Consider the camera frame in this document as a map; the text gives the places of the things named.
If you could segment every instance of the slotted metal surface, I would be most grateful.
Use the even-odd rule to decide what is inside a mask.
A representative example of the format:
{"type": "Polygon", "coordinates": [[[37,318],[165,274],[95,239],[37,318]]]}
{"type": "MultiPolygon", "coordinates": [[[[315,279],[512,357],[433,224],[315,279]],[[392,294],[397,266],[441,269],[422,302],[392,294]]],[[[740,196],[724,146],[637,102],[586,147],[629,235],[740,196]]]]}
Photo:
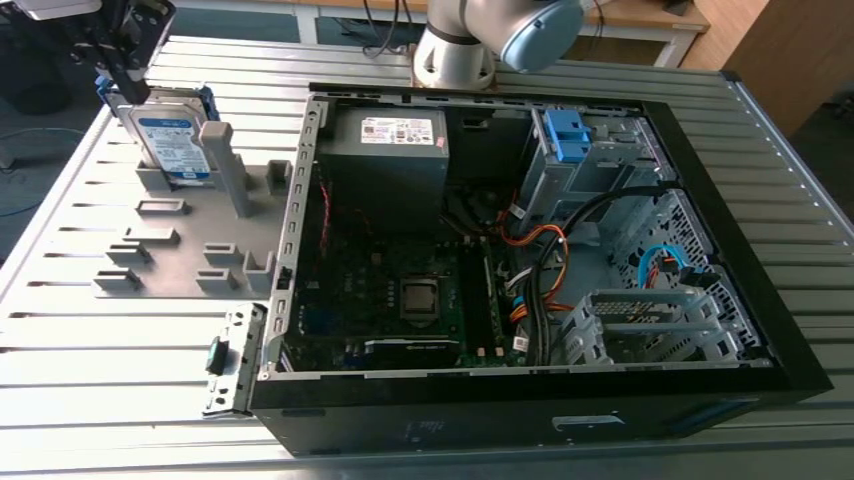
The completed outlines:
{"type": "MultiPolygon", "coordinates": [[[[372,61],[353,48],[174,37],[149,77],[166,86],[209,83],[235,150],[262,164],[294,158],[310,81],[408,85],[409,68],[401,57],[372,61]]],[[[0,271],[0,471],[125,479],[179,469],[181,478],[265,480],[851,477],[851,224],[746,91],[713,73],[570,62],[537,75],[501,70],[500,81],[509,92],[670,103],[836,390],[677,442],[293,459],[255,420],[201,420],[206,349],[231,303],[93,296],[101,252],[134,224],[142,192],[139,152],[102,112],[0,271]]]]}

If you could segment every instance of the open computer tower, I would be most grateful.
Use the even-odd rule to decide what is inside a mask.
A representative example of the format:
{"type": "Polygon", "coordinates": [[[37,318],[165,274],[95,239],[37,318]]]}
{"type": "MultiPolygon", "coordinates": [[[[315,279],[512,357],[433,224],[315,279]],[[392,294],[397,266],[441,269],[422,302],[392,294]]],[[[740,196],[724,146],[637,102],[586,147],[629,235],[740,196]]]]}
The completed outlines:
{"type": "Polygon", "coordinates": [[[429,452],[682,437],[832,388],[666,104],[313,89],[214,410],[295,455],[429,452]]]}

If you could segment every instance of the sticker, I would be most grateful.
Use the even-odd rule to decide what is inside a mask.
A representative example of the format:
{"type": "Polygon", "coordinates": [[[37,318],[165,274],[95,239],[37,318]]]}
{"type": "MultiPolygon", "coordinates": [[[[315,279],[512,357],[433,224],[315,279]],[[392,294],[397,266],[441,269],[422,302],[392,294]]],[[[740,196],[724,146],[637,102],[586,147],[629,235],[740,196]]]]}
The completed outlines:
{"type": "Polygon", "coordinates": [[[529,339],[525,337],[513,337],[513,349],[520,352],[529,351],[529,339]]]}
{"type": "Polygon", "coordinates": [[[508,208],[508,210],[510,210],[510,213],[513,213],[513,216],[517,217],[520,220],[525,218],[525,210],[516,203],[510,204],[510,207],[508,208]]]}
{"type": "Polygon", "coordinates": [[[422,118],[369,117],[362,120],[362,143],[433,145],[433,122],[422,118]]]}
{"type": "Polygon", "coordinates": [[[187,180],[211,175],[205,151],[193,143],[195,132],[190,120],[141,118],[139,126],[165,172],[187,180]]]}

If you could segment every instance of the robotic arm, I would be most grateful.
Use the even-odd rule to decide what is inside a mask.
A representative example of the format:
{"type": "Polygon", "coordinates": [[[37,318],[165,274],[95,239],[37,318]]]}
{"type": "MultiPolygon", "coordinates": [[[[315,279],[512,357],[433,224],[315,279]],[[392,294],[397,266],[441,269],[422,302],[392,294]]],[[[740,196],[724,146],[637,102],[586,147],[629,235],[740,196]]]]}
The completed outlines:
{"type": "Polygon", "coordinates": [[[418,82],[481,90],[496,76],[493,53],[514,70],[542,70],[566,53],[594,0],[433,0],[414,57],[418,82]]]}
{"type": "Polygon", "coordinates": [[[0,15],[45,48],[91,64],[129,102],[146,103],[146,69],[175,16],[169,0],[0,0],[0,15]]]}

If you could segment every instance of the blue drive bay latch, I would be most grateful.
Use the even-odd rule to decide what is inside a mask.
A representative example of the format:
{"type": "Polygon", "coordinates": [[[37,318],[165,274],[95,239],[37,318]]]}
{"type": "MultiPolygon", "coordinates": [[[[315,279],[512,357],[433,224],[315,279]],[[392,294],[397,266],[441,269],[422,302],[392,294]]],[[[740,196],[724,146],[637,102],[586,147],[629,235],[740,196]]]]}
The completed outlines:
{"type": "Polygon", "coordinates": [[[576,110],[546,110],[546,128],[561,163],[581,163],[590,153],[590,128],[576,110]]]}

